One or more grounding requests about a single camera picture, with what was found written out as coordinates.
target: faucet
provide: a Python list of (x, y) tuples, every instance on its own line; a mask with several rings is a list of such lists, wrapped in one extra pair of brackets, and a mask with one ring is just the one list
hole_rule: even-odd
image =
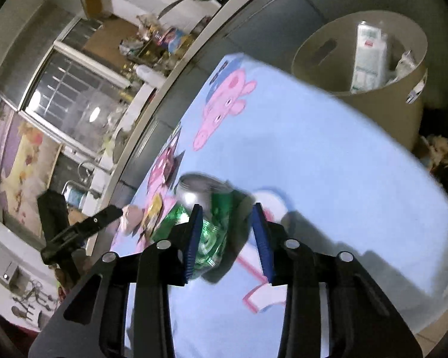
[(80, 168), (81, 168), (84, 164), (86, 164), (86, 163), (89, 163), (89, 164), (91, 164), (92, 166), (94, 166), (95, 168), (98, 168), (99, 170), (101, 170), (101, 171), (107, 173), (108, 175), (111, 175), (111, 171), (110, 171), (110, 170), (104, 169), (103, 167), (99, 166), (95, 161), (92, 161), (92, 160), (83, 160), (83, 161), (79, 164), (79, 166), (78, 166), (78, 168), (77, 168), (77, 172), (78, 172), (78, 176), (80, 177), (80, 180), (81, 180), (83, 183), (85, 183), (85, 184), (88, 182), (88, 179), (89, 179), (90, 176), (91, 176), (91, 172), (90, 172), (90, 170), (89, 170), (88, 168), (84, 167), (84, 168), (85, 168), (85, 171), (86, 171), (86, 177), (82, 177), (82, 176), (81, 176), (81, 172), (80, 172)]
[(101, 198), (101, 192), (98, 192), (98, 191), (96, 191), (96, 190), (93, 190), (93, 189), (91, 189), (91, 188), (89, 188), (89, 187), (85, 187), (85, 186), (83, 186), (82, 184), (80, 184), (80, 183), (78, 183), (78, 182), (75, 182), (74, 180), (68, 180), (68, 181), (65, 183), (65, 185), (63, 186), (62, 194), (65, 193), (66, 188), (67, 188), (67, 186), (68, 186), (69, 184), (73, 184), (75, 187), (77, 187), (77, 188), (80, 189), (81, 191), (89, 192), (89, 193), (93, 196), (94, 199), (100, 199), (100, 198)]

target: trash bin handle hole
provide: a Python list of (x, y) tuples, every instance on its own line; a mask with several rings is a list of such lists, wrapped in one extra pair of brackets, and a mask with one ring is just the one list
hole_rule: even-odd
[(306, 67), (314, 67), (321, 64), (326, 57), (328, 57), (333, 50), (337, 48), (337, 40), (329, 39), (324, 44), (322, 44), (314, 54), (307, 59)]

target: can lid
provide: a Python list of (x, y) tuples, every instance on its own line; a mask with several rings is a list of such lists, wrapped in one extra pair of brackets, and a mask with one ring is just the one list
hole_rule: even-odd
[(215, 194), (225, 194), (232, 191), (232, 187), (227, 182), (221, 182), (216, 178), (199, 173), (184, 174), (179, 178), (179, 186), (187, 191)]

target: floor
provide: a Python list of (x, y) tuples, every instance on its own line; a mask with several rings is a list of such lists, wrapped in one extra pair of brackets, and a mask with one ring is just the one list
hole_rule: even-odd
[(416, 335), (417, 341), (423, 351), (423, 356), (428, 354), (436, 343), (448, 331), (448, 310), (436, 322), (429, 325)]

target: kitchen counter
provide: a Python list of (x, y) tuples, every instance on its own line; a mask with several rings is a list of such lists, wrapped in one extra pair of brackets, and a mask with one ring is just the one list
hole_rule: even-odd
[[(154, 87), (149, 86), (147, 83), (144, 83), (143, 86), (141, 86), (141, 89), (136, 94), (133, 101), (128, 106), (125, 114), (121, 118), (118, 127), (113, 133), (112, 140), (116, 139), (116, 136), (120, 132), (120, 130), (123, 130), (125, 132), (131, 131), (133, 124), (139, 118), (153, 90)], [(116, 169), (113, 169), (113, 151), (109, 151), (107, 149), (103, 153), (103, 156), (101, 157), (98, 165), (100, 168), (90, 168), (93, 169), (93, 179), (91, 181), (90, 188), (94, 191), (102, 193), (102, 198), (95, 199), (93, 195), (88, 192), (88, 194), (86, 195), (85, 203), (83, 205), (82, 213), (89, 217), (96, 214), (99, 210), (105, 207), (102, 202), (103, 196), (105, 196), (105, 192), (109, 189), (109, 184), (113, 176), (115, 176), (116, 174)]]
[[(91, 196), (89, 196), (89, 198), (93, 200), (92, 201), (90, 200), (89, 203), (85, 204), (86, 211), (84, 209), (84, 213), (86, 213), (87, 215), (93, 215), (97, 213), (99, 210), (105, 208), (110, 203), (113, 191), (115, 190), (115, 187), (118, 184), (121, 175), (123, 174), (123, 171), (130, 156), (132, 155), (134, 149), (136, 148), (136, 145), (138, 144), (139, 139), (143, 134), (144, 130), (146, 130), (146, 127), (150, 124), (152, 117), (156, 112), (156, 109), (161, 104), (161, 102), (163, 102), (163, 100), (166, 99), (166, 94), (171, 88), (171, 86), (179, 78), (180, 74), (190, 63), (191, 59), (204, 46), (204, 44), (249, 1), (251, 0), (229, 0), (216, 13), (216, 15), (207, 25), (207, 27), (204, 28), (204, 31), (197, 37), (197, 39), (194, 41), (194, 43), (191, 45), (189, 50), (184, 55), (183, 59), (176, 65), (174, 70), (170, 73), (164, 85), (156, 92), (152, 102), (144, 110), (138, 124), (136, 125), (134, 131), (132, 132), (131, 136), (128, 139), (128, 142), (125, 146), (125, 149), (120, 159), (118, 160), (118, 163), (113, 168), (111, 175), (106, 175), (103, 171), (101, 171), (103, 175), (106, 175), (106, 178), (104, 178), (103, 175), (99, 175), (98, 177), (95, 175), (95, 177), (97, 178), (96, 181), (93, 178), (93, 181), (98, 187), (97, 191), (100, 191), (102, 189), (103, 194), (99, 200), (93, 199)], [(93, 252), (94, 244), (96, 243), (96, 238), (97, 234), (88, 240), (88, 243), (86, 245), (86, 253), (88, 255), (91, 255)]]

